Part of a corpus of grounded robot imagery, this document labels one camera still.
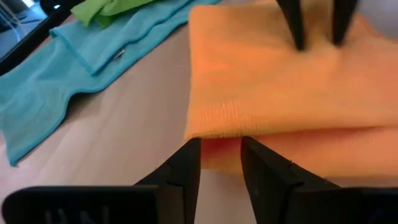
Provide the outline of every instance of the towel fold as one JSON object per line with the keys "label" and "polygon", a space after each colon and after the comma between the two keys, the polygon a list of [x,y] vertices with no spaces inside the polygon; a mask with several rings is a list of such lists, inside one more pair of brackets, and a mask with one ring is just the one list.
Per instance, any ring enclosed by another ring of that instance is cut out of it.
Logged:
{"label": "towel fold", "polygon": [[204,168],[241,173],[255,136],[326,178],[398,175],[398,44],[356,15],[335,47],[328,2],[303,1],[304,52],[275,1],[193,9],[185,138],[205,139]]}
{"label": "towel fold", "polygon": [[10,164],[55,131],[72,95],[103,90],[184,24],[193,6],[218,1],[159,1],[107,29],[72,22],[51,30],[49,44],[0,77],[0,129]]}

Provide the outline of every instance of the green cloth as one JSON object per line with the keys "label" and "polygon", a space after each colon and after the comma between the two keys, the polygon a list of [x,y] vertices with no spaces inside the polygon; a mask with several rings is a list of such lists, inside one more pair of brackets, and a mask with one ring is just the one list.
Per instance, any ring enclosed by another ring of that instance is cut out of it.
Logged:
{"label": "green cloth", "polygon": [[95,20],[102,27],[107,27],[121,12],[152,1],[155,0],[86,0],[73,7],[71,12],[85,26]]}

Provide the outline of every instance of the blue cloth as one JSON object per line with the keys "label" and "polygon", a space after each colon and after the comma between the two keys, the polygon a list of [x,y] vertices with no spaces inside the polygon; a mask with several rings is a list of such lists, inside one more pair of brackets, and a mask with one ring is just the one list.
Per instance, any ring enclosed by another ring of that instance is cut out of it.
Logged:
{"label": "blue cloth", "polygon": [[105,89],[186,23],[193,6],[218,1],[163,0],[122,15],[106,29],[72,22],[51,30],[50,43],[0,77],[0,129],[10,165],[56,130],[72,95]]}

